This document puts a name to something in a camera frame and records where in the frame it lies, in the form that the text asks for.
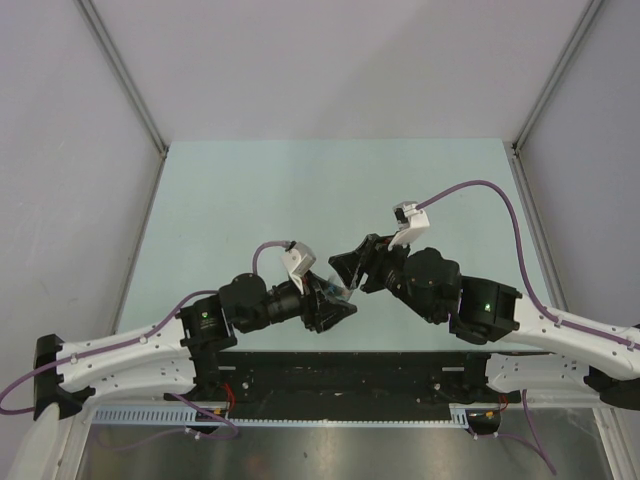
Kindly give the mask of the clear pill bottle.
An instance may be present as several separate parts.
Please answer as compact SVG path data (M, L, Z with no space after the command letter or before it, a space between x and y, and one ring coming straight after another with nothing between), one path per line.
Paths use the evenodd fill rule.
M349 290L343 285L336 284L330 280L327 280L323 286L323 291L327 296L333 297L340 301L348 302L351 299L354 291Z

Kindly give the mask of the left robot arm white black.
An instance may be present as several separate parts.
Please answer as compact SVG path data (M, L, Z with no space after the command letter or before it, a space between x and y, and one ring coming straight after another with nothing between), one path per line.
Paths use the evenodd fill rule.
M112 398L214 397L224 380L218 354L246 334L293 318L323 333L355 314L355 305L313 273L300 285L267 287L254 273L216 291L189 295L163 321L125 334L65 342L55 334L36 344L34 413L51 404L62 419Z

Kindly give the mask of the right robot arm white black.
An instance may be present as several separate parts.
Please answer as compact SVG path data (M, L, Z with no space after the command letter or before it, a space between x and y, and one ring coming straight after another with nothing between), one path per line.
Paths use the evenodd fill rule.
M431 247L417 252L372 234L329 259L344 285L389 291L423 320L447 324L476 345L498 341L538 347L587 367L581 382L604 403L639 408L639 329L548 308L499 282L464 276L457 262Z

